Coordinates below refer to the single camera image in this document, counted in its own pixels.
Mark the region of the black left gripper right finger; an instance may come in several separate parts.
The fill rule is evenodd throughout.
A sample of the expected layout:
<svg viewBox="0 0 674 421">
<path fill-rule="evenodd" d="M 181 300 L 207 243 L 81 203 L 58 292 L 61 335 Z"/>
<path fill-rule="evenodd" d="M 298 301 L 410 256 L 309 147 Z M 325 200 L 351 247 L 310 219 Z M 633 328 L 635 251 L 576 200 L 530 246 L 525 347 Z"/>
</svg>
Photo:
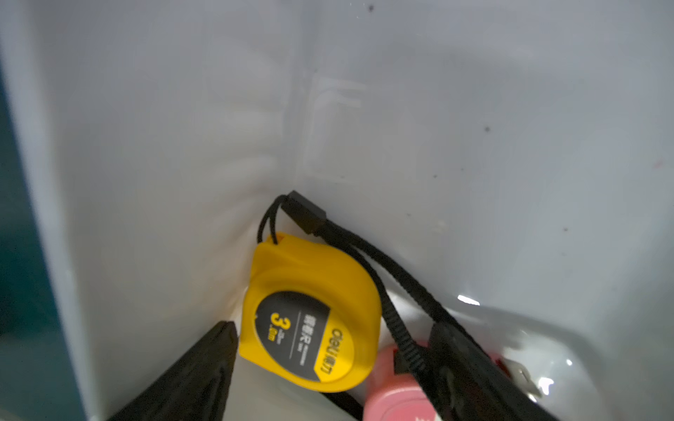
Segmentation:
<svg viewBox="0 0 674 421">
<path fill-rule="evenodd" d="M 434 369 L 434 407 L 443 420 L 555 419 L 454 326 L 433 326 L 428 356 Z"/>
</svg>

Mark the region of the white plastic storage box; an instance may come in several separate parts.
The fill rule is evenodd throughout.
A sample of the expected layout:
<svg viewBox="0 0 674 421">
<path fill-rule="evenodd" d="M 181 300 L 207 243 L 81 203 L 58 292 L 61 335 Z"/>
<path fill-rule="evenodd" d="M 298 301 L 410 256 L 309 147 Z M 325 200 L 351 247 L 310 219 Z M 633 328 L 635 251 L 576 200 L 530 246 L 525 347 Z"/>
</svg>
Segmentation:
<svg viewBox="0 0 674 421">
<path fill-rule="evenodd" d="M 673 417 L 670 1 L 4 1 L 1 416 L 105 420 L 299 191 L 563 420 Z"/>
</svg>

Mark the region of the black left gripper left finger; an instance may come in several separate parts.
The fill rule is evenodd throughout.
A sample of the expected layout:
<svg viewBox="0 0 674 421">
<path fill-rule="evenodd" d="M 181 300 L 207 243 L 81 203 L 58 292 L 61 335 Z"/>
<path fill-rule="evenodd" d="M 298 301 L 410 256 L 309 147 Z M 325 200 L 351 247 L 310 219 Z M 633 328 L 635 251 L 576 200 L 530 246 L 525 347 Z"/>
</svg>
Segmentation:
<svg viewBox="0 0 674 421">
<path fill-rule="evenodd" d="M 239 340 L 220 321 L 113 420 L 221 420 Z"/>
</svg>

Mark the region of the pink tape measure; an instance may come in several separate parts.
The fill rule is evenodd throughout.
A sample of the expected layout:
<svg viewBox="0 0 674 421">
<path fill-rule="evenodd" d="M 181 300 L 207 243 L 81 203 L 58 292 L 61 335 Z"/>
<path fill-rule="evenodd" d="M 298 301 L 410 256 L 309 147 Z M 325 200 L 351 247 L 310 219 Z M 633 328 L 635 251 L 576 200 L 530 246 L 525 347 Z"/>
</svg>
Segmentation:
<svg viewBox="0 0 674 421">
<path fill-rule="evenodd" d="M 441 420 L 395 345 L 379 351 L 366 390 L 364 421 Z"/>
</svg>

